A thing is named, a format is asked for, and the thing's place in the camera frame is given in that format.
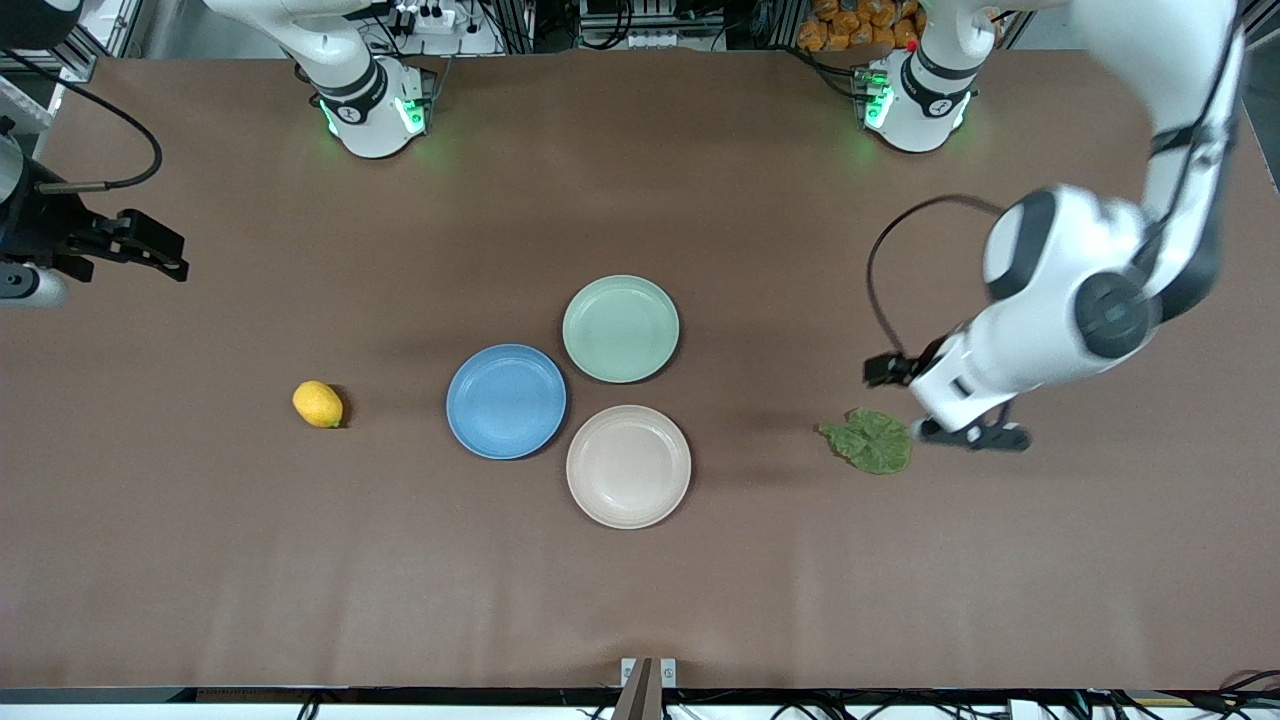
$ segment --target blue plate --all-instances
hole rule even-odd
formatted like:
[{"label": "blue plate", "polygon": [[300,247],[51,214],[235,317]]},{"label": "blue plate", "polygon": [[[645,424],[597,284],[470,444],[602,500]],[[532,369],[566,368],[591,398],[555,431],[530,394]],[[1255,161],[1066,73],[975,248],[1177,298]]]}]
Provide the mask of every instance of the blue plate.
[{"label": "blue plate", "polygon": [[564,377],[550,357],[527,345],[495,345],[458,368],[444,410],[463,447],[515,460],[552,439],[567,402]]}]

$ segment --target plate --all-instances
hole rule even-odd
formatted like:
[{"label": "plate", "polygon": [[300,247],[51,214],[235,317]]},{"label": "plate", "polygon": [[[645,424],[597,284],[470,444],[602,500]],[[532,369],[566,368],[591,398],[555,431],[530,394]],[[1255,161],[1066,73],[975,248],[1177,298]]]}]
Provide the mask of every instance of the plate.
[{"label": "plate", "polygon": [[582,424],[564,473],[593,520],[636,530],[662,520],[689,491],[694,461],[669,418],[640,405],[609,407]]},{"label": "plate", "polygon": [[552,439],[567,402],[564,377],[550,357],[527,345],[495,345],[458,368],[444,410],[463,447],[515,460]]},{"label": "plate", "polygon": [[584,373],[608,383],[643,380],[680,342],[680,314],[663,290],[635,275],[584,287],[564,311],[564,350]]}]

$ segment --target brown table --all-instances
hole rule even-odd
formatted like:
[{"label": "brown table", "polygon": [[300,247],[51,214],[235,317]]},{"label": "brown table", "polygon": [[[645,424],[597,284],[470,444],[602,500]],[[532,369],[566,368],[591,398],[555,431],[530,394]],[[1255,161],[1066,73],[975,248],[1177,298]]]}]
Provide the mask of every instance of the brown table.
[{"label": "brown table", "polygon": [[[1236,151],[1217,292],[1100,378],[1032,393],[1020,456],[916,448],[860,474],[813,427],[867,405],[887,342],[861,273],[905,206],[1069,182],[1135,199],[1148,128],[1074,53],[997,54],[966,127],[909,156],[794,59],[572,53],[458,61],[435,133],[346,154],[287,63],[104,63],[165,146],[95,197],[187,236],[191,282],[100,266],[5,313],[0,683],[590,685],[622,656],[687,685],[1216,687],[1277,664],[1280,201]],[[128,174],[133,132],[72,97],[47,161]],[[983,306],[986,218],[940,208],[883,254],[920,347]],[[676,360],[588,379],[579,287],[635,273],[680,306]],[[525,342],[566,372],[559,438],[475,457],[453,370]],[[343,386],[349,428],[289,393]],[[653,529],[590,521],[573,430],[650,405],[695,456]]]}]

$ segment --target plate rim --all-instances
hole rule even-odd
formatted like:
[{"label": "plate rim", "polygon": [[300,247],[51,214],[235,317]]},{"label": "plate rim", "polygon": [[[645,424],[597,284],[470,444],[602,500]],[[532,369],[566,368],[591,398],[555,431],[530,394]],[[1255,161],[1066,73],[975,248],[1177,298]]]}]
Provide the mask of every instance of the plate rim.
[{"label": "plate rim", "polygon": [[[573,352],[573,345],[570,342],[570,332],[568,332],[568,329],[570,329],[570,318],[572,315],[575,315],[575,309],[579,307],[580,305],[582,305],[585,302],[584,297],[586,296],[586,293],[590,292],[593,288],[596,288],[596,293],[599,293],[599,290],[598,290],[596,286],[602,286],[602,284],[605,284],[605,283],[617,283],[617,282],[622,282],[622,281],[639,281],[640,284],[644,286],[645,290],[648,290],[650,292],[650,297],[654,297],[655,300],[659,301],[660,305],[663,305],[666,309],[671,310],[671,315],[672,315],[672,318],[675,318],[675,322],[676,322],[676,324],[675,324],[676,340],[675,340],[675,343],[671,346],[671,351],[667,352],[667,356],[662,360],[660,364],[658,364],[657,368],[649,370],[648,373],[645,373],[644,375],[640,375],[637,378],[603,377],[602,374],[594,373],[594,372],[584,368],[582,363],[579,360],[579,357]],[[644,278],[644,277],[640,277],[640,275],[631,275],[631,274],[626,274],[626,273],[618,273],[618,274],[613,274],[613,275],[604,275],[603,278],[596,278],[596,279],[586,283],[585,286],[582,286],[576,293],[573,293],[573,299],[570,300],[568,306],[564,307],[564,315],[561,319],[561,342],[564,343],[564,352],[568,354],[568,359],[570,359],[571,363],[573,363],[573,366],[577,368],[579,370],[581,370],[582,373],[585,373],[586,375],[591,377],[591,378],[595,378],[595,379],[598,379],[600,382],[605,382],[605,383],[613,383],[613,384],[637,383],[640,380],[652,378],[659,370],[662,370],[663,368],[666,368],[667,364],[671,363],[671,359],[676,355],[676,350],[680,347],[680,333],[681,333],[680,307],[676,306],[676,301],[672,300],[671,293],[668,293],[666,290],[662,288],[662,286],[659,286],[658,283],[650,281],[649,278]]]},{"label": "plate rim", "polygon": [[[463,433],[458,432],[457,423],[454,423],[454,416],[453,416],[454,414],[452,413],[452,409],[454,406],[457,393],[461,392],[458,387],[460,378],[462,377],[462,372],[467,368],[467,365],[471,364],[480,355],[484,355],[485,352],[498,352],[500,350],[511,350],[511,348],[518,348],[522,352],[531,351],[539,360],[545,361],[547,365],[556,372],[554,377],[558,380],[558,387],[562,397],[562,401],[559,402],[558,418],[550,433],[547,436],[547,438],[544,438],[541,442],[538,443],[536,447],[534,447],[527,452],[520,452],[515,455],[481,452],[475,445],[463,439]],[[453,372],[453,378],[449,379],[449,388],[444,393],[444,420],[449,425],[449,432],[453,434],[453,439],[458,441],[458,445],[461,445],[467,452],[471,452],[472,455],[476,455],[485,460],[518,460],[521,457],[527,457],[538,452],[539,450],[545,447],[547,443],[556,437],[556,433],[559,432],[559,429],[564,425],[564,416],[567,414],[568,414],[568,383],[566,383],[564,380],[564,373],[561,372],[559,365],[557,365],[556,360],[553,360],[549,355],[547,355],[545,352],[531,345],[525,345],[522,342],[499,342],[497,345],[481,347],[480,350],[472,352],[470,356],[467,356],[466,360],[462,361],[461,365],[458,365],[458,369]]]},{"label": "plate rim", "polygon": [[[609,521],[599,518],[598,515],[595,515],[590,510],[588,510],[582,505],[582,500],[579,497],[579,493],[577,493],[577,491],[573,487],[575,486],[575,483],[573,483],[573,475],[570,473],[570,468],[573,466],[573,459],[575,457],[580,457],[582,455],[581,446],[582,446],[582,443],[586,442],[584,433],[589,428],[591,428],[593,425],[599,424],[599,421],[600,421],[599,419],[602,416],[621,414],[623,411],[640,411],[641,415],[649,415],[650,416],[650,418],[648,418],[649,420],[653,420],[654,416],[657,416],[659,419],[659,423],[664,421],[664,423],[669,424],[671,428],[675,429],[675,436],[673,437],[678,441],[677,451],[680,452],[680,455],[684,456],[685,465],[687,466],[686,471],[684,473],[684,477],[681,478],[680,493],[675,498],[675,502],[672,503],[671,509],[667,510],[666,512],[660,514],[659,516],[654,518],[653,520],[645,521],[643,524],[609,523]],[[570,495],[573,497],[575,505],[577,505],[579,510],[581,510],[582,514],[586,515],[588,518],[590,518],[593,521],[595,521],[595,523],[598,523],[600,525],[604,525],[605,528],[614,529],[614,530],[641,530],[644,528],[650,528],[653,525],[657,525],[658,523],[662,523],[663,520],[666,520],[667,518],[669,518],[672,515],[672,512],[675,512],[680,507],[680,505],[685,501],[685,497],[689,495],[689,486],[692,484],[692,477],[694,477],[694,452],[692,452],[692,448],[689,446],[689,438],[685,437],[685,432],[667,414],[660,413],[658,410],[654,410],[653,407],[649,407],[648,405],[635,405],[635,404],[614,405],[612,407],[605,407],[604,410],[600,410],[599,413],[591,415],[590,418],[586,419],[586,421],[584,421],[579,427],[577,432],[573,433],[573,439],[570,442],[570,446],[568,446],[568,454],[564,457],[564,480],[566,480],[566,484],[568,486]]]}]

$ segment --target white plate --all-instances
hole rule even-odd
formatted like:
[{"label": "white plate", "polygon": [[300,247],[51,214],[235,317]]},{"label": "white plate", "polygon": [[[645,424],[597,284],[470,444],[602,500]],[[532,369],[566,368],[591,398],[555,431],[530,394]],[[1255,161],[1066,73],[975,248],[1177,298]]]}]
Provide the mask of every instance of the white plate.
[{"label": "white plate", "polygon": [[568,447],[573,500],[593,520],[620,530],[658,523],[689,491],[694,461],[669,418],[640,405],[602,410]]}]

